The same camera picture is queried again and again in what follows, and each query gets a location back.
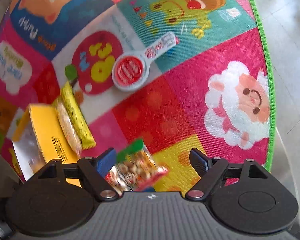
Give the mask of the red yellow biscuit bag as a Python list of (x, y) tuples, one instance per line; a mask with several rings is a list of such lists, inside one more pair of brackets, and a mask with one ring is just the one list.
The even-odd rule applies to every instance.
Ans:
[(105, 177), (107, 183), (121, 196), (124, 192), (131, 191), (126, 181), (121, 176), (121, 173), (117, 170), (116, 166), (113, 166)]

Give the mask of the colourful cartoon play mat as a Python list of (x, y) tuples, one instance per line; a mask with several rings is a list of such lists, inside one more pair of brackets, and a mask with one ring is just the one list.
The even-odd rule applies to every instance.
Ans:
[(274, 133), (254, 0), (0, 0), (0, 156), (22, 181), (140, 142), (130, 187), (186, 192), (191, 148), (270, 170)]

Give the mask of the white spoon-shaped jelly pack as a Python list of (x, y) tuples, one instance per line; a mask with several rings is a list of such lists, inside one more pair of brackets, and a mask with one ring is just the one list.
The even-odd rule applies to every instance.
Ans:
[(141, 51), (129, 51), (117, 58), (111, 77), (116, 88), (123, 92), (134, 92), (148, 79), (151, 63), (179, 43), (175, 33), (169, 31)]

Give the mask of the yellow snack bar wrapper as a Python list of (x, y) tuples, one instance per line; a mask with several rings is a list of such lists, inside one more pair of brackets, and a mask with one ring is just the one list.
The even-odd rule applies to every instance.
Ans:
[(82, 149), (87, 150), (96, 147), (96, 141), (89, 129), (89, 126), (76, 102), (72, 85), (69, 81), (61, 88), (63, 105), (69, 115), (72, 126), (81, 142)]

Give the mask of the yellow cardboard box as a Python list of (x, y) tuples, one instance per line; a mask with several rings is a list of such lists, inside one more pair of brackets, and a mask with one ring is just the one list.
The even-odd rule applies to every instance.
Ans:
[(55, 107), (30, 104), (13, 134), (12, 144), (21, 174), (29, 180), (49, 161), (76, 163), (79, 155), (67, 142)]

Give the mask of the green pink mushroom biscuit bag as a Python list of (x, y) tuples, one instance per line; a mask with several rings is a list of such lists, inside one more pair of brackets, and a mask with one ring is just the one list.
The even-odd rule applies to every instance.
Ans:
[(157, 164), (142, 139), (134, 140), (116, 156), (119, 174), (132, 191), (143, 191), (152, 187), (168, 173), (168, 169)]

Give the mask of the clear sesame snack bar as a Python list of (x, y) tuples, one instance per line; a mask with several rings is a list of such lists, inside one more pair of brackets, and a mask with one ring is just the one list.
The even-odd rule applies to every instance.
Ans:
[(55, 109), (61, 129), (70, 148), (77, 154), (78, 157), (80, 157), (82, 152), (82, 143), (74, 129), (74, 126), (70, 120), (70, 116), (61, 99), (58, 99), (55, 103)]

